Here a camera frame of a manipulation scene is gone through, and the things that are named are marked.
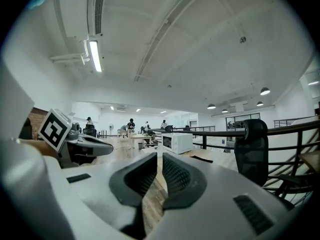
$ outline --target fluorescent light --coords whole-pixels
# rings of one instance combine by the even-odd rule
[[[99,52],[98,52],[98,42],[97,41],[90,41],[89,43],[90,43],[91,55],[93,58],[95,70],[97,72],[102,72],[100,58],[99,58]]]
[[[311,82],[311,83],[308,83],[309,86],[313,86],[313,85],[316,85],[316,84],[319,84],[320,81],[315,81],[315,82]]]

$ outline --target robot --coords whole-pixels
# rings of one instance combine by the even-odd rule
[[[79,123],[71,123],[57,108],[50,109],[39,128],[38,134],[58,153],[62,168],[90,164],[114,150],[111,144],[80,133],[79,129]]]

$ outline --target black rubber pad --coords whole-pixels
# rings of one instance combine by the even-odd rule
[[[246,194],[233,198],[243,215],[253,227],[257,235],[271,228],[274,224]]]
[[[77,175],[77,176],[68,177],[68,178],[66,178],[66,180],[69,183],[75,183],[75,182],[83,181],[83,180],[88,179],[88,178],[91,178],[91,176],[89,174],[87,174],[87,173],[84,173],[84,174],[80,174],[80,175]]]

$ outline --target wall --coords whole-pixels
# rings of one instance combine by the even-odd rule
[[[216,132],[225,132],[227,130],[226,127],[226,118],[229,117],[238,117],[248,114],[260,113],[260,118],[263,120],[267,127],[274,128],[274,120],[276,119],[276,108],[274,106],[265,107],[261,109],[254,109],[249,111],[243,111],[239,113],[231,113],[226,115],[213,116],[209,114],[198,114],[199,126],[215,126]]]
[[[176,111],[176,112],[173,112],[170,114],[166,114],[164,116],[164,119],[165,119],[165,122],[168,126],[172,125],[173,127],[176,127],[176,128],[185,127],[187,125],[189,126],[190,120],[197,121],[196,126],[202,126],[199,124],[198,113]]]
[[[65,70],[51,62],[52,40],[42,17],[42,6],[26,10],[11,29],[1,57],[12,76],[34,101],[34,107],[48,111],[71,111],[71,81]]]
[[[160,86],[157,83],[128,82],[114,75],[97,78],[89,76],[74,89],[77,102],[126,104],[163,110],[206,111],[207,102],[194,97],[187,88]]]
[[[107,130],[107,133],[110,134],[109,125],[113,124],[114,128],[111,131],[111,135],[116,135],[117,130],[121,128],[123,125],[127,125],[129,123],[130,118],[133,119],[135,123],[135,131],[139,132],[141,126],[146,125],[146,121],[150,125],[150,128],[160,128],[160,125],[163,121],[163,116],[157,115],[143,115],[137,113],[126,113],[126,112],[108,112],[104,109],[101,110],[101,117],[99,120],[99,124],[97,130]]]
[[[289,93],[283,95],[276,102],[275,119],[303,118],[315,115],[311,95],[304,91],[303,85],[308,86],[302,79],[301,81],[298,81]]]
[[[87,118],[91,117],[95,128],[98,129],[99,120],[101,116],[101,108],[96,104],[90,102],[73,102],[72,103],[73,115],[72,121],[80,124],[80,127],[86,128]]]
[[[29,119],[32,126],[32,139],[37,140],[38,139],[38,131],[39,128],[45,119],[48,111],[44,111],[38,108],[33,108],[29,114]]]

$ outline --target window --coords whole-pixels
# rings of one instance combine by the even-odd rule
[[[248,120],[248,119],[260,119],[260,113],[227,117],[225,119],[226,130],[228,132],[229,131],[243,131],[245,129],[244,120]]]

